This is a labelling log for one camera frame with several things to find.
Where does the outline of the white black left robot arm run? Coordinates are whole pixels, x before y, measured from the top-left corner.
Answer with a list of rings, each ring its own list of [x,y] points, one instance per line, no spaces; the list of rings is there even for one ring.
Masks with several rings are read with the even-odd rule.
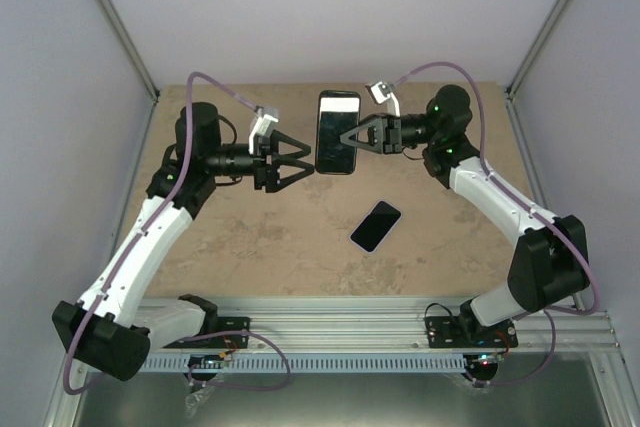
[[[69,360],[128,381],[151,352],[182,341],[207,346],[220,335],[217,305],[193,294],[153,316],[140,314],[151,280],[217,189],[218,178],[250,177],[256,190],[277,193],[314,171],[304,160],[310,146],[274,129],[266,109],[258,111],[246,144],[223,143],[224,120],[207,102],[181,110],[176,141],[165,150],[118,251],[76,302],[62,301],[53,311]]]

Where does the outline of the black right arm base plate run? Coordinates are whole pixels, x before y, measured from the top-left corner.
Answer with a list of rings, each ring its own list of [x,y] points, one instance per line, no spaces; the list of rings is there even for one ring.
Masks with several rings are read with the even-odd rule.
[[[425,327],[429,347],[507,349],[519,345],[515,326],[506,320],[490,327],[462,316],[428,316]]]

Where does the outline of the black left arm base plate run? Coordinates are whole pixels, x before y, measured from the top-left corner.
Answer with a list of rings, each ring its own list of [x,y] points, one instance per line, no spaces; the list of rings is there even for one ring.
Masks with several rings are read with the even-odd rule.
[[[202,340],[175,341],[166,345],[165,349],[243,350],[247,348],[249,340],[241,331],[248,331],[250,327],[250,317],[219,317],[214,332],[225,335]]]

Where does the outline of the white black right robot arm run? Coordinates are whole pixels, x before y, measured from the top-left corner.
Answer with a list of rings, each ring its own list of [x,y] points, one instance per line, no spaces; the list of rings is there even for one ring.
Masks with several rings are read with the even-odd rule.
[[[464,342],[481,346],[508,321],[589,287],[584,225],[537,206],[482,159],[466,135],[472,113],[465,89],[441,87],[418,115],[401,114],[384,82],[369,85],[368,92],[387,105],[387,113],[366,117],[342,134],[342,142],[381,155],[421,146],[429,175],[474,205],[514,248],[506,281],[461,305],[456,323]]]

